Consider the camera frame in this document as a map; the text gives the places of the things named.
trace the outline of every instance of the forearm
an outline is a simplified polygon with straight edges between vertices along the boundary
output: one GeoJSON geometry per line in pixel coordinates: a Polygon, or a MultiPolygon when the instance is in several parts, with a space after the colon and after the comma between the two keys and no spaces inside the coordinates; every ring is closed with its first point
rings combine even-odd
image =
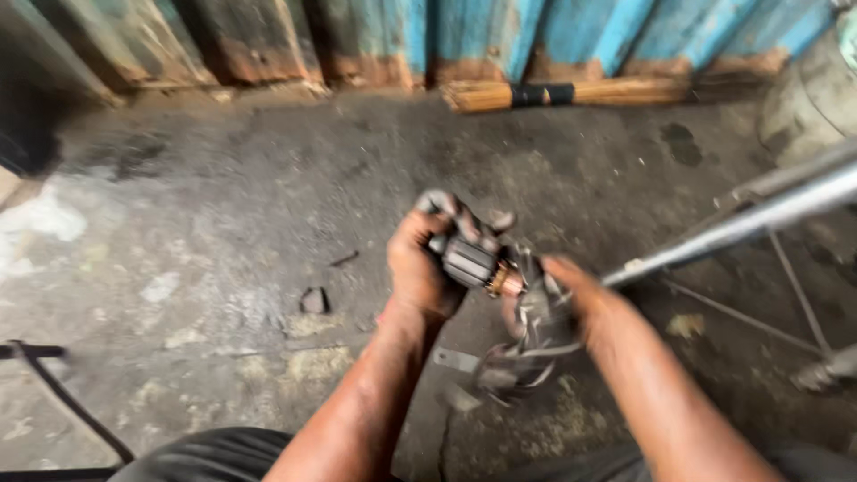
{"type": "Polygon", "coordinates": [[[716,410],[673,352],[623,301],[584,338],[656,479],[782,480],[716,410]]]}
{"type": "Polygon", "coordinates": [[[416,310],[388,304],[363,354],[265,481],[385,478],[426,353],[437,335],[434,326],[416,310]]]}

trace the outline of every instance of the bundle of sticks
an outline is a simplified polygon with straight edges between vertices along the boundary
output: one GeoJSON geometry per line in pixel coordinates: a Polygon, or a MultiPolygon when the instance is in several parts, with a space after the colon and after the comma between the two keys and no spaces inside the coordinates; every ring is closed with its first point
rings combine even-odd
{"type": "Polygon", "coordinates": [[[703,81],[670,77],[618,77],[573,84],[514,85],[497,81],[454,81],[440,90],[458,113],[496,111],[533,105],[653,105],[700,101],[705,97],[723,100],[723,95],[753,91],[762,80],[745,76],[714,75],[703,81]]]}

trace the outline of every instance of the hand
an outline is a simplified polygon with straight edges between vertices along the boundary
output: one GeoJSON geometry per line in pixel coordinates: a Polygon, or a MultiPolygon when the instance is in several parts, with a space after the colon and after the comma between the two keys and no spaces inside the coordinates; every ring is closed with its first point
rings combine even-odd
{"type": "Polygon", "coordinates": [[[415,309],[431,323],[442,324],[458,310],[466,288],[449,279],[427,248],[435,234],[452,229],[447,214],[412,209],[387,243],[387,264],[393,274],[391,303],[415,309]]]}
{"type": "Polygon", "coordinates": [[[636,316],[636,310],[631,304],[618,293],[601,286],[595,277],[571,259],[545,256],[542,258],[542,267],[572,293],[574,309],[579,316],[584,343],[587,345],[594,327],[609,324],[609,320],[616,316],[636,316]]]}

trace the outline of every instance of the black tape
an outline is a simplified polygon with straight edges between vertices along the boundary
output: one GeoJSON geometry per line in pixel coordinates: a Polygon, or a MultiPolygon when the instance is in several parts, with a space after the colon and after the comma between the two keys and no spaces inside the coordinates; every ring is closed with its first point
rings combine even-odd
{"type": "Polygon", "coordinates": [[[574,101],[574,85],[517,85],[512,90],[512,107],[568,105],[574,101]]]}

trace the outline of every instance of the dirty concrete floor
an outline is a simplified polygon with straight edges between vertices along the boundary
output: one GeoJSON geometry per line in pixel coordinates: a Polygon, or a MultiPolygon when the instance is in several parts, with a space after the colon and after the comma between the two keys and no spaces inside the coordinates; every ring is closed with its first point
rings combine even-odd
{"type": "MultiPolygon", "coordinates": [[[[455,191],[478,214],[511,209],[511,238],[602,271],[772,167],[755,115],[749,103],[459,117],[434,95],[362,94],[317,105],[191,96],[93,113],[63,128],[63,164],[3,234],[15,263],[0,274],[0,336],[66,346],[68,362],[50,367],[137,454],[213,427],[296,431],[367,342],[389,294],[385,242],[422,190],[455,191]],[[306,286],[327,289],[331,315],[299,312],[306,286]]],[[[857,342],[851,260],[830,247],[848,245],[836,223],[805,223],[783,243],[831,343],[857,342]]],[[[812,339],[764,241],[674,276],[812,339]]],[[[675,315],[702,315],[703,334],[665,336],[754,442],[848,446],[854,393],[788,383],[812,355],[653,281],[627,295],[662,332],[675,315]]],[[[481,354],[506,340],[499,307],[474,293],[439,345],[481,354]]],[[[427,366],[400,478],[467,480],[630,440],[583,353],[511,409],[449,413],[437,395],[461,377],[427,366]]],[[[5,469],[111,462],[12,363],[0,365],[0,413],[5,469]]]]}

